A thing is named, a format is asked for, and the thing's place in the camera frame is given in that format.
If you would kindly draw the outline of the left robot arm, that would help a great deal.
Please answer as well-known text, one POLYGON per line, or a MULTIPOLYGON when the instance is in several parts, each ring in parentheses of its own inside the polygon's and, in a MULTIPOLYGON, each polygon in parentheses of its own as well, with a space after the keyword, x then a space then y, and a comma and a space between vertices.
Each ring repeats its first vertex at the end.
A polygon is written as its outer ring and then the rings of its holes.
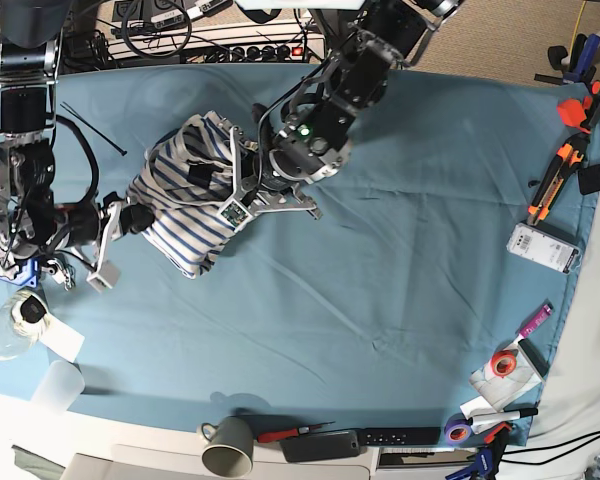
POLYGON ((318 219, 302 191, 336 175, 349 161, 348 131, 359 113, 377 104, 394 67, 412 67, 458 1, 366 1, 347 18, 312 15, 330 50, 324 60, 272 105, 252 108, 256 138, 222 121, 230 135, 232 193, 217 216, 235 230, 265 213, 305 211, 318 219))

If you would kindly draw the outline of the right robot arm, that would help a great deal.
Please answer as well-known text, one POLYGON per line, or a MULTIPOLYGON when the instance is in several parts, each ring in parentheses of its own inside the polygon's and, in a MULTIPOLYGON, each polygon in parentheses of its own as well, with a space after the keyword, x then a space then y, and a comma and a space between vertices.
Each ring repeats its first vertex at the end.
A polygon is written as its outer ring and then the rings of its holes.
POLYGON ((0 2, 0 280, 34 287, 47 273, 71 288, 73 274, 64 261, 71 256, 102 292, 120 277, 107 258, 110 245, 146 229, 154 215, 116 193, 97 202, 95 154, 80 128, 56 111, 70 10, 68 1, 0 2), (56 202, 52 190, 60 125, 78 141, 91 173, 86 192, 72 203, 56 202))

